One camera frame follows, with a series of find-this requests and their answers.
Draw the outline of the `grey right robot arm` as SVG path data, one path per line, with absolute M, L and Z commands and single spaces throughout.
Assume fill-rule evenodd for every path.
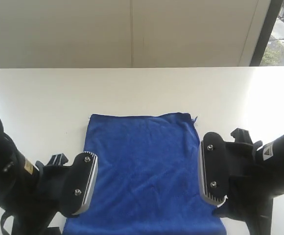
M 284 194 L 284 135 L 263 145 L 225 142 L 227 199 L 219 218 L 246 223 L 251 235 L 271 234 L 273 199 Z

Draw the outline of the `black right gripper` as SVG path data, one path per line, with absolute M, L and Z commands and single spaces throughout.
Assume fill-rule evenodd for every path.
M 234 142 L 225 143 L 229 170 L 227 199 L 214 209 L 213 216 L 245 222 L 251 235 L 271 234 L 273 199 L 258 185 L 266 171 L 256 163 L 255 152 L 262 141 L 253 143 L 249 131 L 236 128 Z

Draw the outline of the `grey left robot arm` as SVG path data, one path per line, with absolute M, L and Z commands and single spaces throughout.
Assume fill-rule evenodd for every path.
M 49 224 L 59 209 L 60 183 L 68 162 L 64 154 L 52 155 L 43 165 L 32 164 L 5 133 L 0 119 L 0 218 L 1 233 L 9 217 L 13 217 L 13 235 L 59 235 L 59 227 Z

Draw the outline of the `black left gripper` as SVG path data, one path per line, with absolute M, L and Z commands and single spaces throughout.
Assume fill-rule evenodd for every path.
M 63 184 L 68 162 L 64 154 L 52 155 L 43 165 L 32 164 L 21 153 L 13 154 L 3 169 L 14 174 L 13 187 L 1 203 L 5 210 L 0 218 L 2 234 L 8 218 L 13 217 L 12 235 L 59 235 L 59 227 L 49 224 L 59 209 L 59 193 Z

